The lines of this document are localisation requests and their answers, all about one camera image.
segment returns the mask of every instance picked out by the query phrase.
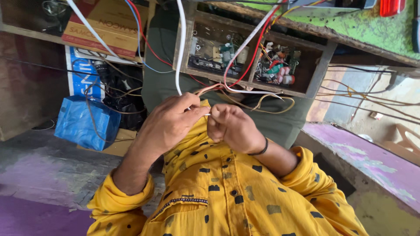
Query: rolled-up sleeve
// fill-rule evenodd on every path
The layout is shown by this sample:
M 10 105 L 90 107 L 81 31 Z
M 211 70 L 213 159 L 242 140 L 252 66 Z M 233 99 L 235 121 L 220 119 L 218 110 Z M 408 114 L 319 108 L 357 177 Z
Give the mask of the rolled-up sleeve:
M 367 236 L 344 193 L 313 162 L 312 152 L 303 147 L 294 147 L 291 151 L 300 158 L 300 162 L 296 169 L 280 179 L 282 184 L 303 195 L 340 234 Z
M 119 190 L 108 174 L 104 182 L 96 190 L 87 207 L 92 209 L 91 217 L 95 222 L 90 226 L 87 235 L 139 235 L 147 217 L 141 206 L 153 196 L 154 183 L 149 174 L 146 186 L 139 194 L 128 196 Z

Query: wooden frame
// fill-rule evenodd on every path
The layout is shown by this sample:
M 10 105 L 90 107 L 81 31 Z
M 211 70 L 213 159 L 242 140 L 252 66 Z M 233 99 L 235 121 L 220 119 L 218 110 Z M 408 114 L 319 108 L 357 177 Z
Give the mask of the wooden frame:
M 215 73 L 211 73 L 208 71 L 204 71 L 204 70 L 200 70 L 200 69 L 196 69 L 196 68 L 192 68 L 188 66 L 188 61 L 189 61 L 189 52 L 190 52 L 190 47 L 191 47 L 191 41 L 193 38 L 193 30 L 194 30 L 194 24 L 197 20 L 202 21 L 201 18 L 205 18 L 207 19 L 209 22 L 218 22 L 218 23 L 222 23 L 225 24 L 227 26 L 235 26 L 235 27 L 239 27 L 242 28 L 244 30 L 248 30 L 249 32 L 251 32 L 255 27 L 248 25 L 248 24 L 244 24 L 241 22 L 237 22 L 237 21 L 233 21 L 231 19 L 228 18 L 224 18 L 221 16 L 216 16 L 213 14 L 209 14 L 209 13 L 205 13 L 205 12 L 201 12 L 196 10 L 197 9 L 197 4 L 194 3 L 184 3 L 184 9 L 185 9 L 185 16 L 186 16 L 186 41 L 185 41 L 185 48 L 184 48 L 184 54 L 183 54 L 183 58 L 182 58 L 182 64 L 181 64 L 181 72 L 182 73 L 187 73 L 187 74 L 192 74 L 192 75 L 196 75 L 196 76 L 202 76 L 202 77 L 207 77 L 210 80 L 213 81 L 217 81 L 217 82 L 223 82 L 223 76 L 219 75 L 219 74 L 215 74 Z M 178 58 L 178 54 L 179 54 L 179 41 L 181 38 L 181 30 L 180 30 L 180 25 L 178 25 L 178 35 L 177 35 L 177 41 L 176 41 L 176 46 L 175 46 L 175 54 L 174 54 L 174 58 Z M 256 43 L 256 38 L 253 39 L 254 45 L 252 45 L 252 41 L 249 43 L 250 48 L 255 47 L 255 43 Z M 280 87 L 280 86 L 276 86 L 276 85 L 272 85 L 272 84 L 267 84 L 267 83 L 263 83 L 263 82 L 257 82 L 257 81 L 253 81 L 254 79 L 254 74 L 255 74 L 255 69 L 257 67 L 258 61 L 255 60 L 250 68 L 250 71 L 247 73 L 247 75 L 245 75 L 244 79 L 241 80 L 240 82 L 238 82 L 239 85 L 242 86 L 247 86 L 247 87 L 253 87 L 256 89 L 262 89 L 262 90 L 267 90 L 267 91 L 271 91 L 271 92 L 276 92 L 276 93 L 284 93 L 284 94 L 288 94 L 288 95 L 293 95 L 293 96 L 299 96 L 299 97 L 305 97 L 305 98 L 314 98 L 319 86 L 321 85 L 321 81 L 325 76 L 325 73 L 327 71 L 328 68 L 328 64 L 333 56 L 334 50 L 337 46 L 337 44 L 335 42 L 332 41 L 328 41 L 327 45 L 320 45 L 317 43 L 313 43 L 313 42 L 309 42 L 300 38 L 295 38 L 292 36 L 288 36 L 288 35 L 284 35 L 284 34 L 280 34 L 280 33 L 276 33 L 276 32 L 271 32 L 265 40 L 262 41 L 262 43 L 264 43 L 265 41 L 276 41 L 276 40 L 280 40 L 282 43 L 286 43 L 287 45 L 290 46 L 296 46 L 296 47 L 302 47 L 305 49 L 309 49 L 309 50 L 314 50 L 317 51 L 319 54 L 322 53 L 322 55 L 318 58 L 318 60 L 312 60 L 311 63 L 313 63 L 315 69 L 314 72 L 312 74 L 312 76 L 309 78 L 309 81 L 307 81 L 306 84 L 301 84 L 301 87 L 305 87 L 306 89 L 303 88 L 299 88 L 299 89 L 288 89 L 288 88 L 284 88 L 284 87 Z M 261 49 L 258 49 L 257 54 L 259 55 L 261 52 Z M 251 56 L 252 53 L 248 54 L 248 58 L 246 61 L 246 65 L 248 65 L 248 63 L 250 63 L 251 61 Z M 174 60 L 175 63 L 173 65 L 173 69 L 176 68 L 176 62 L 177 60 Z M 227 77 L 226 81 L 229 83 L 234 83 L 237 81 L 236 78 L 230 78 Z

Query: concrete floor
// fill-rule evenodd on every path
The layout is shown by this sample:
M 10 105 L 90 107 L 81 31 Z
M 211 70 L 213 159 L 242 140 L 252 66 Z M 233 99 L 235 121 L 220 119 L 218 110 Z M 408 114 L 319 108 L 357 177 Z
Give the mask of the concrete floor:
M 378 70 L 374 67 L 363 67 L 366 69 Z M 346 90 L 347 88 L 339 83 L 327 81 L 326 79 L 334 79 L 341 81 L 358 92 L 381 91 L 389 84 L 390 75 L 368 72 L 356 72 L 353 69 L 345 68 L 330 68 L 326 74 L 323 86 L 332 89 Z M 342 92 L 333 92 L 326 89 L 321 89 L 320 92 L 343 94 Z M 381 94 L 372 94 L 373 96 L 386 98 L 390 100 L 398 100 L 401 102 L 417 103 L 420 102 L 420 79 L 405 79 L 400 85 L 391 91 Z M 358 99 L 341 97 L 341 96 L 317 96 L 318 99 L 335 101 L 345 103 L 353 106 L 359 106 L 369 110 L 376 110 L 381 113 L 387 113 L 394 116 L 404 117 L 409 120 L 415 120 L 400 114 L 398 111 L 410 114 L 415 117 L 420 117 L 420 109 L 418 106 L 392 106 L 398 111 L 385 108 L 381 105 L 369 101 L 361 101 Z M 383 143 L 384 141 L 400 141 L 401 136 L 396 130 L 395 125 L 400 123 L 415 133 L 420 134 L 420 125 L 402 121 L 396 118 L 383 116 L 380 120 L 371 118 L 369 111 L 358 109 L 354 117 L 355 108 L 315 101 L 312 105 L 311 111 L 308 114 L 307 121 L 323 121 L 334 122 L 356 134 L 367 134 L 374 142 Z M 410 139 L 420 147 L 420 139 L 414 136 Z

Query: printed shirt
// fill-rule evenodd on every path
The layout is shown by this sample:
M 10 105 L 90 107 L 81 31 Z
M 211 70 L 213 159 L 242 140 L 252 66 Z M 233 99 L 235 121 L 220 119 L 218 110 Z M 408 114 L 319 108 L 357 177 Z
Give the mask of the printed shirt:
M 215 144 L 203 117 L 165 153 L 166 190 L 156 211 L 147 218 L 141 210 L 153 196 L 150 174 L 141 193 L 127 196 L 111 172 L 88 204 L 96 221 L 87 235 L 368 235 L 312 153 L 303 147 L 291 151 L 299 164 L 277 178 L 255 157 Z

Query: blue plastic bag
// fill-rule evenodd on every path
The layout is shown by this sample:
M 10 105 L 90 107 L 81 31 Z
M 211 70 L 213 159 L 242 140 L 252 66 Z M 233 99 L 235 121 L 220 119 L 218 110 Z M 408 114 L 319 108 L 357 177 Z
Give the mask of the blue plastic bag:
M 63 99 L 54 136 L 75 142 L 82 147 L 102 151 L 114 142 L 117 136 L 121 114 L 100 102 L 89 101 L 96 124 L 95 133 L 86 98 L 74 95 Z

